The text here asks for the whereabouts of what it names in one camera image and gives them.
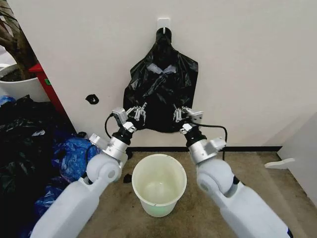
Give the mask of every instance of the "garbage bag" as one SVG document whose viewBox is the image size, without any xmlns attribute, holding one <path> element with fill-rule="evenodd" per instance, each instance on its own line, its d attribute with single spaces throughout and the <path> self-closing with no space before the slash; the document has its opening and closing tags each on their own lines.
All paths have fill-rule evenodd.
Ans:
<svg viewBox="0 0 317 238">
<path fill-rule="evenodd" d="M 6 95 L 0 96 L 0 107 L 2 104 L 5 104 L 7 102 L 15 102 L 15 99 Z"/>
<path fill-rule="evenodd" d="M 171 45 L 171 31 L 157 31 L 156 42 L 148 54 L 131 70 L 131 81 L 124 91 L 123 107 L 145 108 L 146 121 L 137 129 L 176 132 L 173 122 L 176 108 L 192 107 L 198 76 L 198 63 Z"/>
<path fill-rule="evenodd" d="M 100 150 L 84 138 L 73 137 L 66 140 L 54 152 L 53 165 L 59 167 L 60 174 L 68 182 L 78 180 L 86 171 L 87 163 Z"/>
<path fill-rule="evenodd" d="M 0 107 L 0 214 L 4 237 L 17 237 L 32 220 L 34 202 L 50 178 L 56 130 L 73 130 L 50 102 L 29 96 Z"/>
<path fill-rule="evenodd" d="M 44 215 L 63 192 L 63 189 L 49 185 L 45 188 L 45 192 L 46 194 L 35 202 L 35 210 L 38 218 Z"/>
</svg>

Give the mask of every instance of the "black clip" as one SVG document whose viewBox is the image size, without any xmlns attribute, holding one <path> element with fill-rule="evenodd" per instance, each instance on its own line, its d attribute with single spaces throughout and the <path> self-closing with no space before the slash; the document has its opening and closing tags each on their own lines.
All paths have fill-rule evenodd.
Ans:
<svg viewBox="0 0 317 238">
<path fill-rule="evenodd" d="M 86 100 L 92 105 L 97 104 L 99 102 L 99 98 L 97 98 L 95 94 L 88 95 L 86 97 Z"/>
</svg>

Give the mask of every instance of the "blue plastic bag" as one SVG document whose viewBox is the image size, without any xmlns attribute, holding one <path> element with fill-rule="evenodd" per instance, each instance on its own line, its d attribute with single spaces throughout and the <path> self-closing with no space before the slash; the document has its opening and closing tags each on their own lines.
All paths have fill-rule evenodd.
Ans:
<svg viewBox="0 0 317 238">
<path fill-rule="evenodd" d="M 0 96 L 0 107 L 7 102 L 15 102 L 15 99 L 7 95 Z"/>
<path fill-rule="evenodd" d="M 78 180 L 85 172 L 87 163 L 100 150 L 89 140 L 73 137 L 57 146 L 52 164 L 68 182 Z"/>
<path fill-rule="evenodd" d="M 43 214 L 63 192 L 63 189 L 49 185 L 45 188 L 45 192 L 46 194 L 35 202 L 35 211 L 38 218 L 43 216 Z"/>
</svg>

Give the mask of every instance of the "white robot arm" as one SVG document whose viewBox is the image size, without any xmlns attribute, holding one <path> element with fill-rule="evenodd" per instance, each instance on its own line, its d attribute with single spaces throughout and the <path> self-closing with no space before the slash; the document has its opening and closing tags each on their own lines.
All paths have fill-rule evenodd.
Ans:
<svg viewBox="0 0 317 238">
<path fill-rule="evenodd" d="M 137 118 L 145 116 L 144 107 L 139 109 L 141 113 L 136 113 Z M 185 111 L 189 119 L 180 131 L 187 139 L 186 146 L 197 168 L 198 186 L 214 200 L 236 235 L 240 238 L 292 238 L 288 227 L 260 196 L 243 185 L 225 161 L 215 158 L 225 147 L 225 141 L 221 138 L 207 141 L 199 127 L 191 123 L 199 123 L 202 112 L 188 108 L 177 110 L 178 121 L 182 121 L 180 111 Z M 89 161 L 87 178 L 71 183 L 57 198 L 35 225 L 31 238 L 75 238 L 96 210 L 99 196 L 111 182 L 120 178 L 127 161 L 125 150 L 136 128 L 127 121 L 124 109 L 118 108 L 112 113 L 120 130 L 108 143 L 94 134 L 91 136 L 91 142 L 103 153 Z"/>
<path fill-rule="evenodd" d="M 220 208 L 220 213 L 239 238 L 292 238 L 287 225 L 262 198 L 232 173 L 230 166 L 216 159 L 225 141 L 207 141 L 197 126 L 184 124 L 192 161 L 197 169 L 197 184 Z"/>
</svg>

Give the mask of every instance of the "black cable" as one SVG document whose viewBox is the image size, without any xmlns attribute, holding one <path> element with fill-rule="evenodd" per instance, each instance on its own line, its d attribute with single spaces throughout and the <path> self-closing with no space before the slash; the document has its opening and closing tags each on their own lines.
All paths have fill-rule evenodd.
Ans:
<svg viewBox="0 0 317 238">
<path fill-rule="evenodd" d="M 227 129 L 222 126 L 222 125 L 205 125 L 205 124 L 199 124 L 199 123 L 195 123 L 195 122 L 190 122 L 191 124 L 194 124 L 194 125 L 198 125 L 198 126 L 202 126 L 202 127 L 211 127 L 211 128 L 221 128 L 224 130 L 224 140 L 225 142 L 227 142 L 227 139 L 228 139 L 228 131 Z M 225 154 L 225 148 L 222 149 L 222 160 L 224 160 L 224 154 Z"/>
<path fill-rule="evenodd" d="M 105 131 L 106 131 L 107 136 L 111 139 L 111 135 L 109 135 L 108 130 L 107 130 L 107 123 L 108 123 L 108 120 L 110 119 L 110 117 L 113 117 L 113 113 L 111 113 L 111 114 L 107 117 L 107 119 L 106 119 L 106 121 L 105 121 Z"/>
<path fill-rule="evenodd" d="M 88 152 L 90 150 L 90 148 L 92 148 L 94 145 L 90 145 L 87 150 L 86 150 L 86 153 L 85 153 L 85 160 L 86 160 L 86 164 L 88 165 Z"/>
</svg>

